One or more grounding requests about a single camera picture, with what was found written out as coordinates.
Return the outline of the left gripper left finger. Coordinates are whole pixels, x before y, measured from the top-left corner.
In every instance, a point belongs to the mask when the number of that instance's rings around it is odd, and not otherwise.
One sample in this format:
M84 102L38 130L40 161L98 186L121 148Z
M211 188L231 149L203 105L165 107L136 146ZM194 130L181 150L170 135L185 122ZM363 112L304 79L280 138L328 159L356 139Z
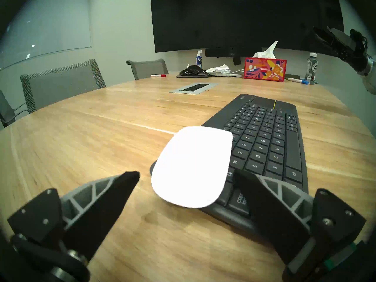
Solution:
M126 171L83 184L60 197L48 188L8 219L14 234L52 250L75 250L91 260L140 179Z

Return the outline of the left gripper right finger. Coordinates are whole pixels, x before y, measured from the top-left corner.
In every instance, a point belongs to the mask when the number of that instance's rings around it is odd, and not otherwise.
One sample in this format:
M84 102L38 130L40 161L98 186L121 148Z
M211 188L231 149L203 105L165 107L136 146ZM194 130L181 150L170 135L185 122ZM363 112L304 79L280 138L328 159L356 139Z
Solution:
M366 282L366 219L327 189L314 197L287 182L235 169L251 217L283 261L284 282Z

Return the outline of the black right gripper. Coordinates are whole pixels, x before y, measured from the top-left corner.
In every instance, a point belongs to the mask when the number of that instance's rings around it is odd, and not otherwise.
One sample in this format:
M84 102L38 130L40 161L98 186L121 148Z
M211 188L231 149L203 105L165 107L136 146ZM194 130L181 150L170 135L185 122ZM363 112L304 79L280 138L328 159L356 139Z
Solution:
M361 32L351 29L350 36L336 28L314 27L315 37L328 46L337 57L348 63L360 76L370 76L375 67L374 59L368 55L368 40Z

